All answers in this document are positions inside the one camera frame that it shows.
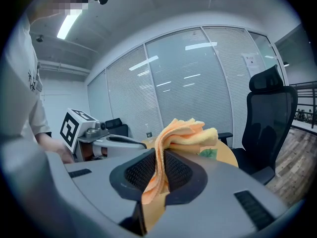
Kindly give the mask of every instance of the person's hand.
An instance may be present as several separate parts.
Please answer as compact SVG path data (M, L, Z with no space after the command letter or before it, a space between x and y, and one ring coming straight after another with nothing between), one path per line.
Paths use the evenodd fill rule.
M35 135L35 138L45 151L58 153L64 164L74 163L70 150L62 140L51 138L45 133L39 133Z
M63 142L59 142L59 147L55 152L60 155L60 158L64 164L74 163L74 159L70 150Z

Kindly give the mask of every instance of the person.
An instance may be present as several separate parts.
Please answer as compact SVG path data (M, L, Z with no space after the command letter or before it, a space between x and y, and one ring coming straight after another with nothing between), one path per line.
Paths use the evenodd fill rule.
M8 136L22 135L36 141L44 150L56 152L64 163L73 163L72 154L62 140L51 137L40 94L42 82L35 50L29 34L30 25L41 18L82 6L82 0L34 0L22 15L1 57L0 87L6 92L0 98L3 114L0 131Z
M300 112L301 112L300 109L298 109L297 112L295 113L295 118L296 119L299 118Z
M300 116L299 116L300 119L303 119L303 120L306 119L306 116L305 116L304 112L305 112L305 110L302 109L302 110L301 110L301 114L300 114Z
M307 120L308 121L312 121L313 120L313 114L312 114L312 110L309 109L309 114L307 115Z

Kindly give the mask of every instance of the white t-shirt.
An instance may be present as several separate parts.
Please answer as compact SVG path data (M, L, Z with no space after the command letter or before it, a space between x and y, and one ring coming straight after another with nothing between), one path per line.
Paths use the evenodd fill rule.
M4 112L0 131L34 139L38 133L50 132L50 127L40 99L42 83L29 32L28 17L23 15L2 54L0 105Z

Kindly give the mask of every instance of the person's arm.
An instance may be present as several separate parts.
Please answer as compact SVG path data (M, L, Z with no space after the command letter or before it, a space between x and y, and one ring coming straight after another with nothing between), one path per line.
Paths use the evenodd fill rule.
M35 135L35 138L44 150L58 153L63 163L74 163L70 150L61 140L51 138L46 133L38 133Z
M46 119L45 110L42 100L40 99L40 95L35 106L33 107L33 110L30 113L29 123L36 141L44 148L45 151L58 153L65 164L74 162L70 150L63 143L63 141L60 139L51 138L46 134L47 132L50 132L51 129Z

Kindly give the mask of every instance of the wooden table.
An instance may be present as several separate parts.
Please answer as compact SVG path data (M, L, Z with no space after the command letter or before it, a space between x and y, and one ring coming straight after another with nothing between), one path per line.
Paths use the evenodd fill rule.
M149 140L143 140L142 143L145 143L147 148L154 148L155 139L152 142ZM230 148L218 140L215 146L204 146L200 148L200 151L205 149L217 149L217 160L222 161L233 166L238 167L238 162L236 157ZM159 220L162 214L165 211L165 197L169 194L169 192L164 191L162 194L158 195L150 204L143 205L143 215L145 220L145 226L147 231L150 231L155 223Z

